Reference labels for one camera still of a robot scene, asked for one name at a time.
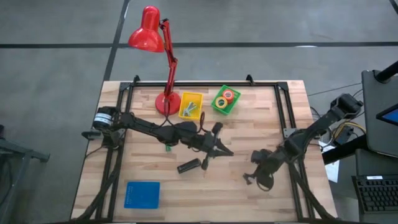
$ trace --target lamp base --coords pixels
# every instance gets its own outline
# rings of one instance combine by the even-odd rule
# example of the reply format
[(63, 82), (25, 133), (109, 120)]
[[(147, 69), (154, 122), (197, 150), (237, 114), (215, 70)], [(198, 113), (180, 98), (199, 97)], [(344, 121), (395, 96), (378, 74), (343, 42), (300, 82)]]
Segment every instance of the lamp base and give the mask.
[[(166, 97), (165, 97), (164, 93), (162, 92), (157, 96), (157, 98), (155, 100), (156, 109), (162, 115), (166, 115), (165, 109), (167, 109), (167, 105), (166, 106), (164, 105), (165, 99), (166, 99)], [(167, 97), (167, 99), (170, 102), (169, 115), (177, 113), (180, 110), (180, 103), (181, 103), (180, 96), (177, 93), (172, 92)]]

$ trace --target yellow container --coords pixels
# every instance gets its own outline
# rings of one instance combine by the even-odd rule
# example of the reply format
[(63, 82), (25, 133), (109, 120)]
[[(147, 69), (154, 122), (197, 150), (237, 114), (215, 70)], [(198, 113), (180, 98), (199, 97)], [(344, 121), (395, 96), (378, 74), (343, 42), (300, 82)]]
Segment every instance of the yellow container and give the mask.
[[(191, 116), (183, 116), (184, 109), (188, 107), (189, 102), (193, 102), (194, 104), (196, 104), (197, 107), (190, 112)], [(180, 104), (180, 112), (178, 112), (178, 116), (182, 119), (199, 120), (202, 102), (203, 102), (202, 93), (183, 92)]]

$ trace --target green container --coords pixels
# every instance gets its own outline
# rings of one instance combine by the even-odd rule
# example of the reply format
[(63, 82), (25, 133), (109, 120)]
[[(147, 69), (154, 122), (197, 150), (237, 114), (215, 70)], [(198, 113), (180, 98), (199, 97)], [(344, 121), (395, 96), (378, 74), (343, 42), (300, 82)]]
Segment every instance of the green container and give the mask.
[[(224, 108), (224, 109), (219, 109), (219, 108), (216, 106), (216, 99), (217, 99), (219, 96), (223, 96), (224, 90), (227, 90), (227, 89), (228, 89), (228, 90), (232, 90), (232, 91), (234, 92), (234, 101), (233, 101), (231, 104), (228, 104), (228, 105), (226, 106), (226, 108)], [(220, 113), (222, 113), (222, 114), (225, 114), (225, 115), (229, 115), (230, 112), (232, 111), (232, 109), (234, 108), (234, 106), (235, 106), (235, 104), (236, 104), (236, 102), (238, 101), (238, 99), (239, 99), (240, 96), (241, 96), (241, 93), (240, 93), (240, 92), (238, 92), (238, 91), (236, 91), (236, 90), (234, 90), (234, 89), (232, 89), (232, 88), (230, 88), (230, 87), (228, 87), (228, 86), (226, 86), (226, 85), (223, 85), (223, 86), (221, 87), (221, 89), (219, 90), (219, 92), (217, 93), (216, 97), (214, 97), (213, 102), (211, 102), (211, 106), (212, 106), (215, 110), (217, 110), (218, 112), (220, 112)]]

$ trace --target lamp shade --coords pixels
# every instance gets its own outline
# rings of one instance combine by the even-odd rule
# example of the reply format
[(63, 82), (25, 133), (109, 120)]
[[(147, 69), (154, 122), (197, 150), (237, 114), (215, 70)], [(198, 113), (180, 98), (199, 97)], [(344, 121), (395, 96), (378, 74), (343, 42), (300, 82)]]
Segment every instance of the lamp shade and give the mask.
[(155, 6), (147, 6), (142, 12), (141, 26), (134, 31), (129, 45), (150, 52), (164, 52), (162, 37), (158, 33), (160, 11)]

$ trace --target red desk lamp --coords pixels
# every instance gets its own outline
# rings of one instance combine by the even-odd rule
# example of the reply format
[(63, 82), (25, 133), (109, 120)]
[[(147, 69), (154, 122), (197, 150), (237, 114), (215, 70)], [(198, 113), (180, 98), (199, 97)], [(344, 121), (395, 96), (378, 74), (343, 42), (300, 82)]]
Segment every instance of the red desk lamp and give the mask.
[[(168, 114), (175, 114), (179, 111), (181, 102), (180, 96), (173, 92), (175, 68), (177, 67), (178, 60), (173, 56), (169, 20), (164, 19), (160, 22), (159, 18), (160, 11), (155, 6), (146, 6), (142, 12), (141, 26), (131, 34), (129, 45), (137, 49), (157, 53), (166, 50), (170, 67), (169, 79), (167, 80), (164, 92), (157, 96), (155, 106), (161, 114), (166, 114), (164, 101), (168, 100), (170, 102)], [(158, 27), (163, 31), (164, 45), (157, 31)]]

